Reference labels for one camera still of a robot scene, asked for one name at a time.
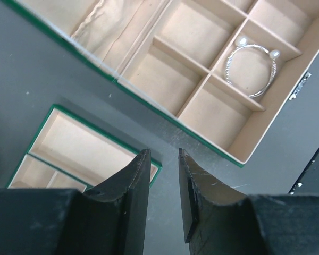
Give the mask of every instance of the beige compartment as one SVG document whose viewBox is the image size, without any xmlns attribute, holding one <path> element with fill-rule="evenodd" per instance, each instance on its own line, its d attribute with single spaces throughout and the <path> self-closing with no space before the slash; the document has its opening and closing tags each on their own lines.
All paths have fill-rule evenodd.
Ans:
<svg viewBox="0 0 319 255">
<path fill-rule="evenodd" d="M 319 0 L 260 0 L 250 13 L 251 19 L 292 45 L 299 43 L 317 17 Z"/>
<path fill-rule="evenodd" d="M 52 15 L 66 3 L 60 0 Z M 69 6 L 75 15 L 69 22 L 78 21 L 72 33 L 82 26 L 90 34 L 75 39 L 103 60 L 102 66 L 109 65 L 120 84 L 240 164 L 251 157 L 319 52 L 319 0 L 105 0 L 105 14 L 85 27 L 100 1 L 95 3 L 88 9 L 79 8 L 80 1 Z M 102 22 L 111 16 L 113 3 L 118 15 Z M 38 6 L 41 15 L 43 10 L 49 10 L 45 3 Z M 281 51 L 275 81 L 255 100 L 246 95 L 268 81 L 267 56 L 239 52 L 231 67 L 234 87 L 224 80 L 225 61 L 239 35 Z M 50 153 L 41 148 L 40 153 Z M 85 173 L 89 179 L 98 174 Z"/>
<path fill-rule="evenodd" d="M 244 19 L 243 14 L 221 1 L 183 0 L 158 36 L 210 67 Z"/>
<path fill-rule="evenodd" d="M 227 150 L 252 111 L 218 88 L 211 78 L 179 117 L 206 139 Z"/>
<path fill-rule="evenodd" d="M 48 188 L 75 188 L 84 192 L 86 185 L 60 172 L 55 173 L 50 180 Z"/>
<path fill-rule="evenodd" d="M 54 168 L 26 155 L 10 184 L 10 188 L 46 188 L 54 174 L 56 174 Z"/>
<path fill-rule="evenodd" d="M 51 112 L 30 153 L 92 186 L 126 167 L 136 156 L 57 109 Z"/>
<path fill-rule="evenodd" d="M 9 188 L 74 188 L 84 192 L 86 185 L 26 155 Z"/>
</svg>

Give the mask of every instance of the compartment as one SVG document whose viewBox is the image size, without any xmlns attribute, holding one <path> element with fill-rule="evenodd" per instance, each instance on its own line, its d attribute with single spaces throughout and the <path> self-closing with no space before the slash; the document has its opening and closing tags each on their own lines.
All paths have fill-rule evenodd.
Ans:
<svg viewBox="0 0 319 255">
<path fill-rule="evenodd" d="M 227 150 L 252 111 L 209 80 L 179 117 L 206 140 Z"/>
<path fill-rule="evenodd" d="M 92 186 L 123 169 L 135 156 L 56 109 L 52 111 L 30 153 Z"/>
<path fill-rule="evenodd" d="M 241 92 L 236 87 L 230 86 L 226 81 L 217 75 L 211 75 L 209 82 L 253 112 L 263 112 L 266 110 L 266 108 L 261 104 L 249 98 L 245 93 Z"/>
<path fill-rule="evenodd" d="M 301 51 L 251 20 L 248 20 L 241 30 L 240 35 L 246 36 L 248 44 L 258 44 L 269 51 L 278 49 L 281 53 L 276 60 L 276 75 L 279 75 L 285 61 L 301 55 Z M 217 61 L 214 73 L 225 80 L 225 66 L 229 55 L 236 49 L 233 42 L 225 50 L 225 54 Z M 246 95 L 260 91 L 267 83 L 271 75 L 272 60 L 261 50 L 246 48 L 237 52 L 230 66 L 230 77 L 235 88 Z"/>
<path fill-rule="evenodd" d="M 239 8 L 244 12 L 247 12 L 255 1 L 256 0 L 225 0 L 225 2 L 235 6 L 236 8 Z"/>
<path fill-rule="evenodd" d="M 52 180 L 49 182 L 47 187 L 48 188 L 75 188 L 75 189 L 78 189 L 80 192 L 84 192 L 86 189 L 86 185 L 60 172 L 57 172 L 53 176 Z"/>
<path fill-rule="evenodd" d="M 56 170 L 29 155 L 22 160 L 11 188 L 46 188 Z"/>
<path fill-rule="evenodd" d="M 292 45 L 299 43 L 315 16 L 319 16 L 319 0 L 259 0 L 250 14 Z"/>
<path fill-rule="evenodd" d="M 157 36 L 210 67 L 244 19 L 223 1 L 182 0 Z"/>
<path fill-rule="evenodd" d="M 160 40 L 143 56 L 145 51 L 139 52 L 141 61 L 130 64 L 125 78 L 176 115 L 207 71 Z"/>
</svg>

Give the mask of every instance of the metal clasp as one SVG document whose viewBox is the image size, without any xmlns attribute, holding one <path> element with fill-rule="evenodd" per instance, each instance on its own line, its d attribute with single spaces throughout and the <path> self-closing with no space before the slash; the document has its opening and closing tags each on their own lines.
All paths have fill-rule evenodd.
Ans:
<svg viewBox="0 0 319 255">
<path fill-rule="evenodd" d="M 312 74 L 310 72 L 305 73 L 304 77 L 301 79 L 301 81 L 299 82 L 299 84 L 297 85 L 296 89 L 291 94 L 291 96 L 289 97 L 288 100 L 293 100 L 293 99 L 297 98 L 297 95 L 299 94 L 300 90 L 303 88 L 303 86 L 305 85 L 305 83 L 307 82 L 307 80 L 311 76 L 312 76 Z"/>
</svg>

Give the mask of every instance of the jewelry box tray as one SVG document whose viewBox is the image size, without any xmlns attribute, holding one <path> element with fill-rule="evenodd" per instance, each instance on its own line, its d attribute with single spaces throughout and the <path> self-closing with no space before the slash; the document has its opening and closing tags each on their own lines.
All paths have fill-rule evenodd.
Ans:
<svg viewBox="0 0 319 255">
<path fill-rule="evenodd" d="M 138 150 L 67 109 L 53 105 L 8 188 L 76 188 L 96 186 L 126 167 Z M 150 186 L 162 169 L 152 159 Z"/>
<path fill-rule="evenodd" d="M 108 12 L 109 4 L 123 1 L 123 12 Z M 120 89 L 238 166 L 252 156 L 319 53 L 319 0 L 9 2 Z M 103 2 L 106 14 L 81 26 Z M 267 83 L 267 56 L 253 49 L 237 53 L 234 86 L 225 80 L 239 36 L 281 53 L 275 80 L 259 98 L 247 95 Z"/>
</svg>

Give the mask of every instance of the cardboard divider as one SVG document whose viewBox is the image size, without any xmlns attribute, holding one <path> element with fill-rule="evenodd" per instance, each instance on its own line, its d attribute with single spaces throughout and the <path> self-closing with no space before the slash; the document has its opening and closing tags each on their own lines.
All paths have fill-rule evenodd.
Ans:
<svg viewBox="0 0 319 255">
<path fill-rule="evenodd" d="M 84 192 L 87 187 L 85 184 L 60 172 L 57 172 L 53 177 L 47 186 L 48 188 L 75 188 L 80 192 Z"/>
<path fill-rule="evenodd" d="M 211 75 L 209 82 L 218 87 L 223 92 L 225 92 L 228 96 L 231 96 L 236 101 L 246 106 L 253 112 L 263 112 L 266 110 L 266 108 L 259 104 L 257 101 L 255 101 L 252 98 L 249 98 L 245 93 L 241 92 L 239 89 L 230 86 L 225 80 L 223 80 L 221 77 L 215 74 Z"/>
<path fill-rule="evenodd" d="M 261 104 L 266 106 L 267 110 L 262 113 L 254 113 L 229 148 L 229 152 L 232 155 L 237 155 L 238 159 L 244 163 L 251 157 L 293 92 L 295 85 L 319 53 L 319 18 L 315 19 L 309 27 L 298 44 L 298 48 L 303 51 L 303 54 L 286 62 L 274 86 L 267 91 L 261 100 Z"/>
<path fill-rule="evenodd" d="M 226 44 L 223 46 L 223 49 L 220 51 L 219 55 L 214 60 L 213 64 L 210 66 L 210 70 L 214 72 L 214 70 L 218 67 L 219 63 L 221 61 L 224 61 L 225 57 L 228 57 L 230 48 L 233 47 L 233 44 L 236 40 L 236 38 L 239 36 L 239 34 L 242 32 L 244 26 L 247 24 L 248 18 L 245 19 L 233 32 L 232 36 L 229 38 L 229 40 L 226 42 Z"/>
<path fill-rule="evenodd" d="M 86 42 L 84 46 L 105 65 L 121 73 L 168 1 L 105 1 L 101 12 L 106 14 L 88 27 L 91 36 L 89 42 L 82 38 Z"/>
<path fill-rule="evenodd" d="M 281 52 L 280 57 L 284 61 L 291 60 L 302 54 L 297 47 L 290 44 L 282 37 L 279 37 L 271 30 L 268 30 L 266 27 L 263 27 L 254 20 L 248 20 L 241 33 L 247 35 L 253 41 L 264 46 L 265 48 L 270 50 L 278 49 Z"/>
<path fill-rule="evenodd" d="M 166 53 L 167 55 L 171 56 L 176 61 L 182 63 L 187 68 L 191 69 L 192 71 L 196 72 L 199 75 L 205 75 L 209 72 L 207 68 L 196 62 L 193 58 L 189 57 L 185 53 L 181 52 L 179 49 L 170 45 L 164 39 L 155 36 L 153 41 L 154 47 L 159 49 L 160 51 Z"/>
<path fill-rule="evenodd" d="M 143 0 L 100 0 L 70 36 L 103 60 L 142 3 Z"/>
<path fill-rule="evenodd" d="M 229 49 L 228 55 L 235 49 L 233 46 Z M 225 66 L 227 58 L 214 71 L 214 74 L 225 81 Z M 279 76 L 284 62 L 278 59 L 276 62 L 276 76 Z M 244 95 L 252 95 L 260 91 L 269 81 L 272 69 L 272 60 L 269 56 L 261 51 L 253 48 L 243 49 L 238 51 L 232 60 L 230 66 L 230 79 L 233 87 Z"/>
</svg>

